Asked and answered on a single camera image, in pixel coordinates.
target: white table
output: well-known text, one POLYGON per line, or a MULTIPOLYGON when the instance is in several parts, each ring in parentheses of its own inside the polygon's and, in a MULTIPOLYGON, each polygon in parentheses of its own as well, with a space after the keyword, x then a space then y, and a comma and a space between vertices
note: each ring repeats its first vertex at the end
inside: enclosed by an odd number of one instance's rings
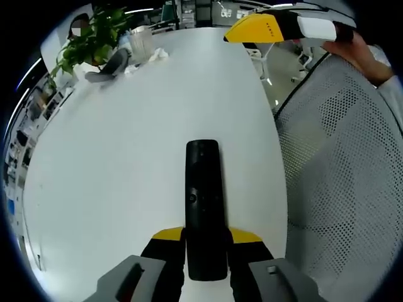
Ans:
MULTIPOLYGON (((224 32, 155 36, 168 59, 104 88, 76 89, 42 133, 24 204, 45 268, 38 278, 58 301, 86 298, 153 234, 184 225, 185 149, 195 139, 220 145, 230 226, 258 234, 284 257, 287 196, 275 123, 246 50, 223 42, 224 32)), ((186 278, 181 300, 218 296, 232 300, 228 279, 186 278)))

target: potted plant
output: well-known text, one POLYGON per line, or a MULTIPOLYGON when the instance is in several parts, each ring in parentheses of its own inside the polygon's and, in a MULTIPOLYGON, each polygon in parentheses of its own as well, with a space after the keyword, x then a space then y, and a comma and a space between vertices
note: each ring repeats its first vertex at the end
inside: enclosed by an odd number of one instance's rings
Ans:
POLYGON ((98 68, 105 64, 120 36, 129 29, 129 19, 122 9, 95 9, 89 27, 82 29, 81 36, 72 38, 60 51, 62 59, 56 59, 50 77, 53 79, 60 69, 72 74, 74 66, 83 62, 98 68))

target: white sleeve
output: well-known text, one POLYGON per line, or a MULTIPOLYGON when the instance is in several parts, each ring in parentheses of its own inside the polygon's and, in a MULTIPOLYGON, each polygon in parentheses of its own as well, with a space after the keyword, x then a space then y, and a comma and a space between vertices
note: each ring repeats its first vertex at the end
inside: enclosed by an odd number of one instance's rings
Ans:
POLYGON ((400 128, 403 129, 403 87, 394 75, 378 87, 378 92, 393 111, 400 128))

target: person's hand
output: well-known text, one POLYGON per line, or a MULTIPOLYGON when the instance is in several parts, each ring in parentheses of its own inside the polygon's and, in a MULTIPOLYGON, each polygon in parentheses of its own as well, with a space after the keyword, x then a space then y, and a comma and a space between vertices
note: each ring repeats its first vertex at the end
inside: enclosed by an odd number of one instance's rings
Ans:
POLYGON ((356 32, 350 42, 325 42, 322 47, 350 62, 375 86, 393 76, 392 69, 375 60, 364 39, 356 32))

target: black remote control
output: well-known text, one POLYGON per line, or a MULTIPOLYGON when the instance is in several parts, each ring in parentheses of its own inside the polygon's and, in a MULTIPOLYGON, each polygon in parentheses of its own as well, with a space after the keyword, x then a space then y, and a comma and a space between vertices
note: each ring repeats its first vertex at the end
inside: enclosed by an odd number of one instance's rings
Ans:
POLYGON ((219 145, 194 140, 186 145, 186 248, 189 277, 216 281, 227 277, 225 211, 219 145))

